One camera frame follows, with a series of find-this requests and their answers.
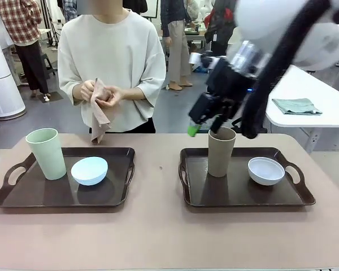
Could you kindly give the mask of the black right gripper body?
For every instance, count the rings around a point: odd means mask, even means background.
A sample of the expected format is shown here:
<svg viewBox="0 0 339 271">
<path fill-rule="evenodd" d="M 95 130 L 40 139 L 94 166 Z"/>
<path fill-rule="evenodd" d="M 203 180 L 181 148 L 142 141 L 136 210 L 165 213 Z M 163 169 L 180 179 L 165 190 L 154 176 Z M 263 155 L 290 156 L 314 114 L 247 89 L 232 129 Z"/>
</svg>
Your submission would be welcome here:
<svg viewBox="0 0 339 271">
<path fill-rule="evenodd" d="M 242 102 L 254 84 L 255 78 L 234 71 L 226 58 L 219 58 L 206 81 L 209 94 L 235 102 Z"/>
</svg>

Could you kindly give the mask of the person's left hand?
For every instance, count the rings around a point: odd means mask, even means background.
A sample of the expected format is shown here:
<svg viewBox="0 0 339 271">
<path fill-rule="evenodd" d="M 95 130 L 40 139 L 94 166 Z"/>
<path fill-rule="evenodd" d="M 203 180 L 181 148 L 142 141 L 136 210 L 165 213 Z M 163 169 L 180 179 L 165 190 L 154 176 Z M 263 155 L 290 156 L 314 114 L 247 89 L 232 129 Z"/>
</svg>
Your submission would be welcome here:
<svg viewBox="0 0 339 271">
<path fill-rule="evenodd" d="M 111 108 L 118 105 L 118 103 L 125 98 L 125 90 L 117 86 L 104 87 L 104 98 L 97 98 L 97 104 L 102 108 Z"/>
</svg>

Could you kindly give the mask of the person's right hand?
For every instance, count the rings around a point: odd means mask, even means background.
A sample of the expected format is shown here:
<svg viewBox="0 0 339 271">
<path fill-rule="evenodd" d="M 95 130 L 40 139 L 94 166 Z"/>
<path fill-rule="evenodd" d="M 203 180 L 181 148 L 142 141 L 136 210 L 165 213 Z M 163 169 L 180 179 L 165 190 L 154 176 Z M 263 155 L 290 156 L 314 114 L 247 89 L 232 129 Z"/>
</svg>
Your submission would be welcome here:
<svg viewBox="0 0 339 271">
<path fill-rule="evenodd" d="M 90 102 L 95 87 L 95 81 L 94 80 L 87 80 L 83 82 L 80 86 L 80 94 L 81 99 Z"/>
</svg>

